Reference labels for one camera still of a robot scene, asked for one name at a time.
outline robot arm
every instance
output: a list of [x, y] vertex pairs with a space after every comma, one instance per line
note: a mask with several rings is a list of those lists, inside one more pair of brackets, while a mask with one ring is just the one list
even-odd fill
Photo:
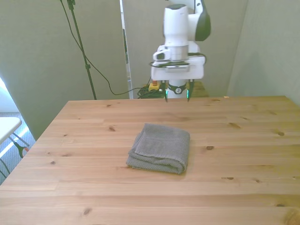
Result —
[[[190, 99], [192, 90], [186, 90], [186, 81], [203, 78], [205, 58], [195, 41], [204, 41], [210, 35], [210, 16], [204, 0], [196, 0], [195, 14], [188, 14], [184, 4], [174, 4], [165, 8], [165, 44], [153, 55], [151, 77], [162, 81], [162, 89], [167, 98]], [[167, 91], [164, 90], [168, 80]]]
[[210, 15], [203, 0], [196, 0], [195, 14], [188, 15], [189, 41], [204, 41], [210, 35]]

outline wall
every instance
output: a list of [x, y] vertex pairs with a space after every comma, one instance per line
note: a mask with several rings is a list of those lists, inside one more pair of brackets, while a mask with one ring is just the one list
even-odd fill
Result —
[[[83, 57], [59, 0], [0, 5], [0, 72], [37, 139], [67, 101], [93, 99]], [[89, 59], [115, 92], [127, 91], [120, 1], [76, 0], [75, 14]], [[128, 98], [112, 95], [94, 70], [92, 77], [98, 99]]]
[[300, 105], [300, 2], [250, 0], [228, 90]]
[[[198, 43], [208, 57], [202, 80], [210, 96], [226, 95], [233, 61], [248, 0], [206, 0], [211, 16], [212, 33]], [[123, 1], [128, 56], [133, 87], [140, 87], [150, 77], [149, 62], [159, 45], [164, 43], [163, 16], [171, 1]], [[192, 0], [173, 0], [192, 7]]]
[[18, 108], [11, 98], [0, 74], [0, 113], [18, 112]]

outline metal pole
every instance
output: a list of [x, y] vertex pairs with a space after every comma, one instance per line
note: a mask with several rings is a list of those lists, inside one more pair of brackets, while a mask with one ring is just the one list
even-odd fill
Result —
[[95, 89], [94, 89], [93, 80], [92, 80], [92, 77], [90, 75], [90, 64], [88, 64], [86, 56], [85, 56], [85, 53], [84, 53], [83, 43], [81, 41], [81, 37], [80, 37], [80, 33], [79, 33], [77, 21], [76, 21], [75, 14], [74, 14], [74, 7], [73, 7], [73, 5], [75, 5], [75, 0], [67, 0], [67, 4], [69, 6], [69, 9], [71, 10], [72, 17], [73, 17], [73, 20], [74, 20], [74, 25], [75, 25], [76, 32], [77, 32], [77, 35], [78, 35], [78, 40], [79, 40], [80, 48], [81, 48], [81, 51], [82, 51], [82, 54], [83, 54], [85, 68], [86, 68], [86, 71], [88, 72], [88, 76], [89, 76], [89, 80], [90, 80], [90, 86], [92, 88], [93, 96], [94, 96], [94, 99], [97, 100]]

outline towel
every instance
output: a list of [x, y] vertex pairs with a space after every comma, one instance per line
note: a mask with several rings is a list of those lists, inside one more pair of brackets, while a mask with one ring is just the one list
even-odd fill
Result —
[[145, 124], [129, 151], [127, 165], [136, 169], [183, 173], [188, 165], [188, 132], [155, 124]]

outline tabletop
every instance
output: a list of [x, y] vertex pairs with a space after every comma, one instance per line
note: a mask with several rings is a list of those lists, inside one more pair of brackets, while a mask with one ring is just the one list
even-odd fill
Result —
[[[126, 165], [144, 123], [191, 134], [182, 175]], [[298, 225], [286, 97], [71, 101], [0, 186], [2, 225]]]
[[21, 124], [22, 121], [17, 117], [0, 117], [0, 144], [17, 130]]

